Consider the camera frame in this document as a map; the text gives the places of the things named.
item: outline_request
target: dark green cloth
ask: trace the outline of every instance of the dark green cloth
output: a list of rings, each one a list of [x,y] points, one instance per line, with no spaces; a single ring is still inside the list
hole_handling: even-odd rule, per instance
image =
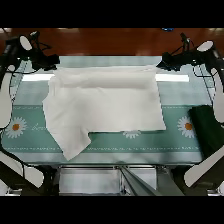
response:
[[[224,145],[224,128],[215,119],[211,106],[202,105],[189,110],[204,159]]]

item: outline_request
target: brown wooden surface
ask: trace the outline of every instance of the brown wooden surface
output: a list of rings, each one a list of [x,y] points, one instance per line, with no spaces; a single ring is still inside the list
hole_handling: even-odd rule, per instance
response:
[[[172,52],[182,45],[180,33],[190,37],[195,45],[214,40],[224,56],[223,28],[10,28],[9,35],[28,35],[40,31],[40,41],[53,47],[46,54],[64,55],[148,55]],[[0,33],[0,52],[6,36]]]

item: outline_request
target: flower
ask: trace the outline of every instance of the flower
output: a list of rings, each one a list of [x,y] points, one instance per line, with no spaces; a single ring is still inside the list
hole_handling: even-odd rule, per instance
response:
[[[135,138],[141,134],[140,131],[124,131],[123,135],[125,135],[126,138]]]
[[[189,117],[182,117],[178,121],[178,130],[182,131],[182,135],[188,138],[194,138],[193,125],[191,124]]]
[[[6,128],[6,135],[8,135],[8,138],[17,138],[23,134],[26,127],[26,121],[22,117],[14,117],[14,120],[12,119]]]

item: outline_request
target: white cloth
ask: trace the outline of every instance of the white cloth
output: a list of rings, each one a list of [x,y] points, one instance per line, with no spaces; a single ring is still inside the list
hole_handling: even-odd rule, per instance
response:
[[[43,101],[46,127],[67,160],[89,132],[165,130],[155,66],[60,68]]]

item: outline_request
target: fabric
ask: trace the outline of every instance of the fabric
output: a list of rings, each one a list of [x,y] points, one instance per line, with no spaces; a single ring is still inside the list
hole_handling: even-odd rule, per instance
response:
[[[43,101],[46,128],[67,160],[85,149],[89,132],[165,130],[155,66],[55,71]]]
[[[206,159],[224,145],[224,129],[215,119],[211,106],[193,107],[189,110],[189,114]]]

